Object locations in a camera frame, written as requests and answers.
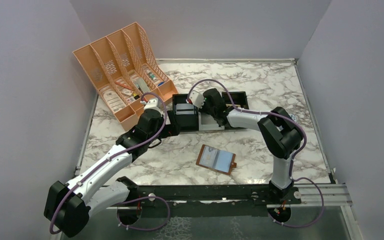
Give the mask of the brown leather card holder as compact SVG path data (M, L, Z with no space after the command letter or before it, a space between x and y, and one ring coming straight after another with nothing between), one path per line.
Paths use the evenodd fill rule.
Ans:
M217 172L217 173L221 173L221 174L228 175L228 176L231 175L232 170L237 167L237 163L235 162L236 154L214 147L215 149L219 150L219 153L217 156L215 166L213 168L210 168L210 167L200 165L200 158L201 158L204 146L209 146L209 145L203 144L201 146L201 149L200 149L200 152L198 154L198 157L197 157L195 164L197 166L209 169L209 170Z

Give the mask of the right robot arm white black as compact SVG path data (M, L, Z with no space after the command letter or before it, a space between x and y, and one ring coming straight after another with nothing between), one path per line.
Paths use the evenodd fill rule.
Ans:
M293 187L293 154L298 152L304 134L288 112L276 107L268 113L228 106L221 93L211 88L203 93L200 111L213 117L219 126L259 131L269 152L273 155L273 172L269 181L269 199L280 204Z

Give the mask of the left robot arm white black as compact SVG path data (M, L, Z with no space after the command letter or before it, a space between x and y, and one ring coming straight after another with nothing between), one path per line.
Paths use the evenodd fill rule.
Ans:
M89 218L115 202L115 195L101 187L117 172L143 155L155 140L177 136L180 127L172 110L146 109L135 126L118 137L108 153L81 175L63 183L57 180L48 191L43 215L49 232L67 237L80 233Z

